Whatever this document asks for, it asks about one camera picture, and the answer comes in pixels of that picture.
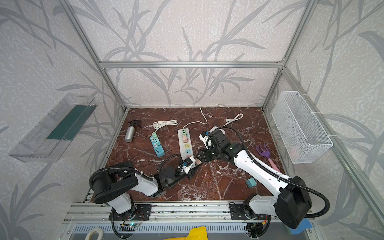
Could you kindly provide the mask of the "teal power strip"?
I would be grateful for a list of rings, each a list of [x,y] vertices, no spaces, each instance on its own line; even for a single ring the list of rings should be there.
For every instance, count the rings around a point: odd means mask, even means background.
[[[156,145],[156,144],[153,142],[153,140],[152,140],[152,136],[150,137],[150,140],[151,140],[151,143],[152,143],[152,145],[153,145],[153,147],[154,147],[154,150],[155,150],[155,153],[156,153],[157,157],[160,158],[160,157],[164,156],[164,155],[165,155],[165,152],[164,152],[164,149],[163,149],[161,143],[160,143],[160,145]]]

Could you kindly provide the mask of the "long white power strip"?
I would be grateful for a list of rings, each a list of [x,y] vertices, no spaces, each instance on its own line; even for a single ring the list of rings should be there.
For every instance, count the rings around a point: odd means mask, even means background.
[[[189,138],[188,143],[182,142],[181,135],[183,135],[183,134],[188,136],[188,138]],[[178,139],[179,139],[179,147],[180,147],[180,156],[182,158],[182,163],[183,163],[183,160],[185,160],[186,158],[194,157],[193,148],[192,148],[192,140],[191,140],[189,129],[178,130]]]

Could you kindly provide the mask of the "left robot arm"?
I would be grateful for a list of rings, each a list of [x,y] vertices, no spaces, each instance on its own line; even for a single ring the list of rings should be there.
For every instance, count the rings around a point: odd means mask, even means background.
[[[89,185],[94,191],[96,204],[108,204],[113,208],[112,218],[117,215],[132,216],[138,209],[128,191],[159,198],[184,178],[191,179],[201,165],[200,160],[190,157],[181,161],[175,169],[159,168],[156,175],[149,177],[134,168],[132,161],[128,161],[95,171],[89,179]]]

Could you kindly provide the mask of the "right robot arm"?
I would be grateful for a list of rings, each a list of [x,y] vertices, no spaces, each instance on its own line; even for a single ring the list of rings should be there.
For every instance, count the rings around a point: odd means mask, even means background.
[[[205,145],[198,153],[203,163],[227,161],[251,175],[271,193],[271,196],[253,195],[244,201],[249,218],[274,216],[287,227],[297,229],[303,219],[321,217],[330,210],[330,201],[325,195],[308,188],[300,177],[291,178],[259,160],[248,150],[243,139],[231,143],[222,128],[202,132],[199,138]]]

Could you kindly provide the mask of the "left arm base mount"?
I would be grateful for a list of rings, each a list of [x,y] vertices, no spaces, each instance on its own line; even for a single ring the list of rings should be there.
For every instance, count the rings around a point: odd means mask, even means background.
[[[109,215],[109,220],[112,221],[148,221],[151,214],[152,205],[150,204],[138,204],[131,210],[117,214],[115,209],[112,208]]]

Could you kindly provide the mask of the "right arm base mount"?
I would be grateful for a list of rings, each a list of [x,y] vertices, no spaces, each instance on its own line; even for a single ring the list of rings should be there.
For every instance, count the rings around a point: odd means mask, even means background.
[[[229,203],[231,220],[254,220],[257,215],[248,209],[245,209],[243,204]]]

